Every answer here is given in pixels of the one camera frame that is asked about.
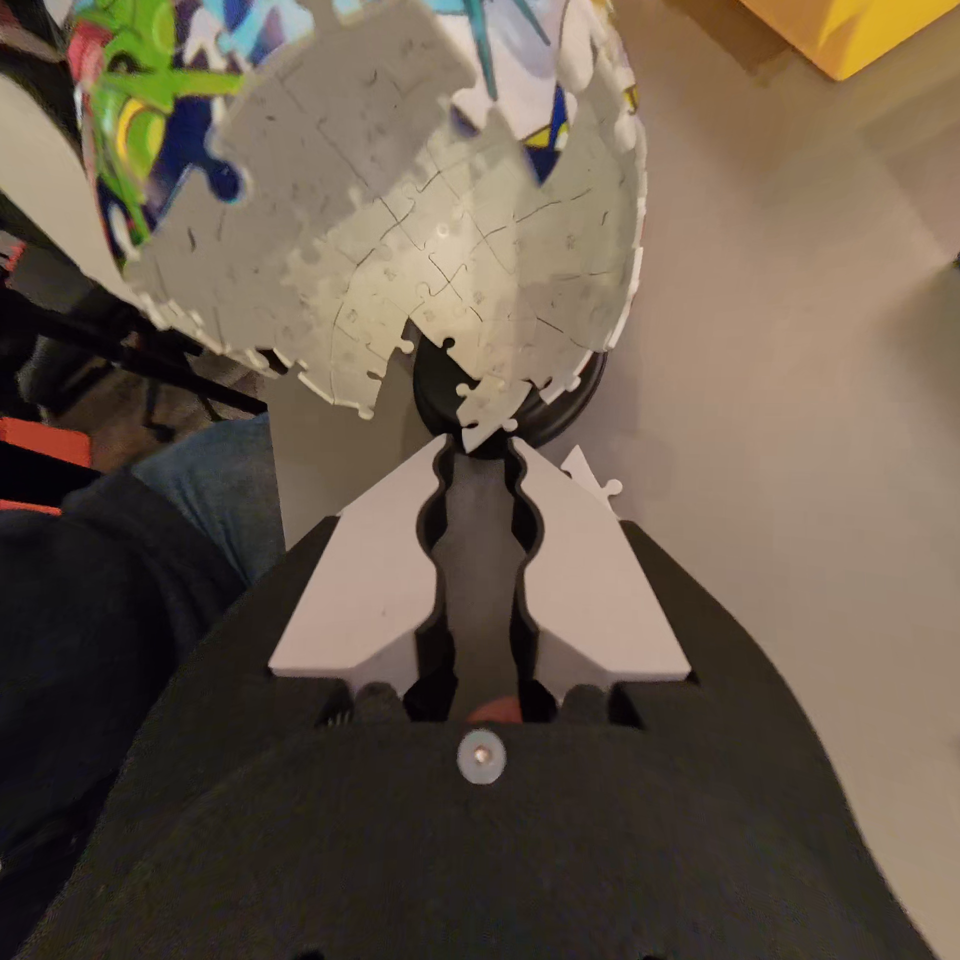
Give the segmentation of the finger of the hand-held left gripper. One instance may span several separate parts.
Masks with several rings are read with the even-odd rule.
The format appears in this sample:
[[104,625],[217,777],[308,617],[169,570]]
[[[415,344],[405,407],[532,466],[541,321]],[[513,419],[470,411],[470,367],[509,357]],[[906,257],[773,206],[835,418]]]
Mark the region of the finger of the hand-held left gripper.
[[114,261],[86,168],[31,94],[1,78],[2,193],[85,276],[134,307],[142,303]]

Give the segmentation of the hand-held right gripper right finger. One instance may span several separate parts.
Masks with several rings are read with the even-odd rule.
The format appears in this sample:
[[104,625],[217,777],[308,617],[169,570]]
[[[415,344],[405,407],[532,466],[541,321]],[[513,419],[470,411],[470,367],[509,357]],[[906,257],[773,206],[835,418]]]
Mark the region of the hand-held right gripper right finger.
[[690,678],[618,513],[520,438],[508,442],[505,480],[510,532],[523,551],[510,613],[523,718],[552,720],[579,687],[609,695],[624,684]]

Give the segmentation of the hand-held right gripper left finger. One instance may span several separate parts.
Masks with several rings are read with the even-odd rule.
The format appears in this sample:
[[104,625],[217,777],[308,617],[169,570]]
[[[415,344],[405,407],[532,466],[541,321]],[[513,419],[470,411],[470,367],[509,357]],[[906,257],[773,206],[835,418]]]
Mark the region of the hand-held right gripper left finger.
[[337,515],[268,663],[282,678],[388,685],[415,721],[444,721],[458,679],[445,575],[457,448],[432,439]]

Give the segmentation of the single white puzzle piece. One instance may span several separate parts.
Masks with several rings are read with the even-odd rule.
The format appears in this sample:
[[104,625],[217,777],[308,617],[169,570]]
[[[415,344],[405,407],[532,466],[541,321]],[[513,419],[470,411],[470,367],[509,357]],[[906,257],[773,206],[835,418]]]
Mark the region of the single white puzzle piece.
[[600,481],[594,473],[586,454],[580,445],[575,445],[562,460],[559,469],[583,491],[589,494],[600,506],[616,515],[616,505],[612,501],[623,493],[623,484],[618,478]]
[[461,426],[463,452],[474,454],[498,431],[516,429],[517,411],[531,388],[532,384],[525,379],[507,380],[490,374],[475,386],[459,383],[455,395],[461,403],[456,417]]

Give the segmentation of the colourful puzzle ball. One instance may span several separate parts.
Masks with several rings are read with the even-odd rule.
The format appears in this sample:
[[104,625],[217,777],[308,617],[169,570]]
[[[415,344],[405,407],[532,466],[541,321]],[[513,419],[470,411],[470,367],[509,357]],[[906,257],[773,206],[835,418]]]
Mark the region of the colourful puzzle ball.
[[370,419],[421,340],[546,403],[637,291],[611,2],[74,2],[82,155],[147,317]]

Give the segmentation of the black round ball stand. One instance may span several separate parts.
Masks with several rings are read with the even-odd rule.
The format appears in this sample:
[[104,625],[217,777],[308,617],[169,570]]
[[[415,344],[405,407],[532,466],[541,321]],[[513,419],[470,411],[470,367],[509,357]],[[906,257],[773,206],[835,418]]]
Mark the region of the black round ball stand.
[[581,371],[580,384],[564,391],[552,403],[543,401],[531,387],[514,414],[515,431],[498,428],[473,450],[467,451],[463,426],[457,411],[463,402],[456,389],[465,385],[474,389],[478,381],[469,378],[450,357],[449,345],[436,346],[422,339],[414,354],[413,397],[421,421],[433,436],[456,436],[458,450],[468,457],[495,460],[504,456],[509,437],[517,437],[534,449],[540,449],[559,438],[579,419],[591,403],[606,371],[609,355],[590,354]]

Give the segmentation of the person's blue jeans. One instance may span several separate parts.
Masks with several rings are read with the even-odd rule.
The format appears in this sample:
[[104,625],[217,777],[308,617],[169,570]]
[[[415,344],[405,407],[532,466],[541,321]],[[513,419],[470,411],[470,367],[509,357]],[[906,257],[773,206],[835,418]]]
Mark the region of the person's blue jeans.
[[269,414],[215,423],[130,471],[206,536],[246,587],[284,555]]

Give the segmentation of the orange red object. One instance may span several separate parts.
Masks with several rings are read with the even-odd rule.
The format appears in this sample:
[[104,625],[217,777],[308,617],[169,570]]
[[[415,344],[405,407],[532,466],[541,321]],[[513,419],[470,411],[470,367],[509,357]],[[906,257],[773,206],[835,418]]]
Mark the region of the orange red object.
[[58,516],[66,498],[100,477],[78,431],[1,418],[1,510]]

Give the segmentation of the yellow plastic tray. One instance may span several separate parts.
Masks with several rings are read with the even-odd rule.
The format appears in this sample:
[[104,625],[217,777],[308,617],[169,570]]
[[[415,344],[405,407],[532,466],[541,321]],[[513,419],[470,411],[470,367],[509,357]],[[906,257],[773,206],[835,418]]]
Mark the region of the yellow plastic tray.
[[958,7],[957,1],[743,1],[828,78],[843,82]]

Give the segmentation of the black metal chair frame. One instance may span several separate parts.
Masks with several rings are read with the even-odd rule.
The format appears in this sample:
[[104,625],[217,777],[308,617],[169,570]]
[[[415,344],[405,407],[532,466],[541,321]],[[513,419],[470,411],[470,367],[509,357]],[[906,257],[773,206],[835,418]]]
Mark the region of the black metal chair frame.
[[159,330],[135,306],[80,268],[2,195],[2,413],[69,411],[111,371],[142,379],[141,424],[161,443],[173,426],[156,418],[162,386],[193,395],[213,422],[216,403],[260,415],[260,399],[199,375],[203,349],[185,334]]

